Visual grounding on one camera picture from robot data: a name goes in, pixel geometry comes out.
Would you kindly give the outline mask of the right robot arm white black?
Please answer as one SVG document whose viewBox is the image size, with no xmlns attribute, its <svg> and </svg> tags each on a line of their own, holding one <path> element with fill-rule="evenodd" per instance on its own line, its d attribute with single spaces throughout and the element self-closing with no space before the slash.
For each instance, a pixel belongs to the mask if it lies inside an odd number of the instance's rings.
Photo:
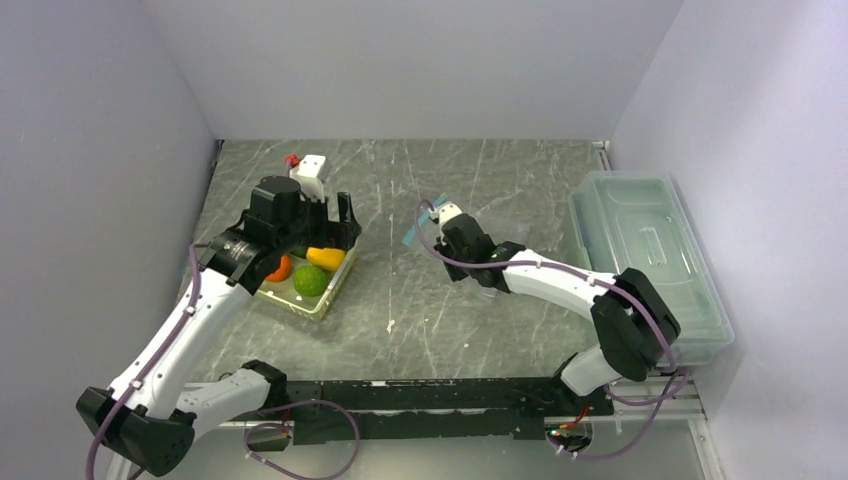
<svg viewBox="0 0 848 480">
<path fill-rule="evenodd" d="M 554 375 L 551 401 L 574 415 L 590 394 L 621 378 L 643 381 L 661 360 L 671 360 L 681 326 L 640 270 L 601 273 L 548 259 L 515 242 L 495 243 L 477 220 L 449 203 L 428 211 L 439 233 L 431 249 L 453 281 L 538 298 L 589 320 L 596 346 L 567 359 Z"/>
</svg>

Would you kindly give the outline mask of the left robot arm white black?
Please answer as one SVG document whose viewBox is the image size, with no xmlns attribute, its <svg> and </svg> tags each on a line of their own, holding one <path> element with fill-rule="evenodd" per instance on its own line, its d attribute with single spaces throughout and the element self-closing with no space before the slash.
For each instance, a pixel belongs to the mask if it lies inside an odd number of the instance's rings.
<svg viewBox="0 0 848 480">
<path fill-rule="evenodd" d="M 300 246 L 344 251 L 355 246 L 362 228 L 351 196 L 340 191 L 336 201 L 338 217 L 331 219 L 322 181 L 266 176 L 235 224 L 206 244 L 190 246 L 187 294 L 108 387 L 88 387 L 77 401 L 93 434 L 85 478 L 94 478 L 101 447 L 161 477 L 217 424 L 250 411 L 264 420 L 285 411 L 286 374 L 259 360 L 196 393 L 185 393 L 184 386 L 203 351 L 278 269 L 283 255 Z"/>
</svg>

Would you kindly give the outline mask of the clear zip bag blue zipper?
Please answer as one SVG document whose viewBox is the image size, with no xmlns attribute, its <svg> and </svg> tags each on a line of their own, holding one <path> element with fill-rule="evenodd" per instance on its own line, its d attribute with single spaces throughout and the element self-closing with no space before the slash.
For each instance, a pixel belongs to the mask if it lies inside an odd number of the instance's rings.
<svg viewBox="0 0 848 480">
<path fill-rule="evenodd" d="M 472 216 L 495 244 L 503 241 L 527 244 L 531 229 L 531 225 L 527 222 L 514 220 L 509 216 L 501 217 L 497 213 L 487 209 L 472 210 L 466 202 L 460 202 L 456 195 L 449 195 L 447 193 L 442 193 L 432 199 L 431 203 L 436 209 L 441 209 L 447 204 L 456 205 L 464 213 Z M 410 249 L 416 257 L 419 257 L 428 264 L 438 266 L 438 270 L 440 271 L 439 277 L 442 280 L 447 280 L 451 285 L 459 287 L 464 292 L 473 293 L 487 300 L 500 296 L 501 292 L 497 289 L 482 287 L 471 277 L 466 277 L 457 282 L 450 280 L 445 265 L 428 251 L 428 246 L 433 247 L 440 235 L 441 230 L 438 224 L 430 219 L 428 208 L 426 206 L 419 207 L 418 200 L 416 200 L 413 203 L 413 222 L 404 235 L 402 244 Z"/>
</svg>

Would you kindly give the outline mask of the yellow bell pepper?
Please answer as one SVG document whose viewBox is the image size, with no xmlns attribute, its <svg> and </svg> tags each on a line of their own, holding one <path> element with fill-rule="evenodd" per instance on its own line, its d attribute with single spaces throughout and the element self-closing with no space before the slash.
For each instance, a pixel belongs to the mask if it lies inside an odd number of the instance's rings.
<svg viewBox="0 0 848 480">
<path fill-rule="evenodd" d="M 309 247 L 305 258 L 313 266 L 335 272 L 342 266 L 346 252 L 336 248 Z"/>
</svg>

